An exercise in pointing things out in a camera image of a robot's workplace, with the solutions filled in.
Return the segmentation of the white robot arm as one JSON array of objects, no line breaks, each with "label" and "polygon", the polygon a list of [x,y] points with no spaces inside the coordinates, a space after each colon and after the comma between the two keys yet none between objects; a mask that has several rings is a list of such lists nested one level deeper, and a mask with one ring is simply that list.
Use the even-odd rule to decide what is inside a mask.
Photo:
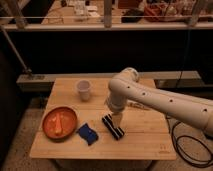
[{"label": "white robot arm", "polygon": [[131,67],[108,82],[106,99],[114,116],[121,115],[132,100],[171,116],[213,137],[213,100],[147,87],[139,83],[139,73]]}]

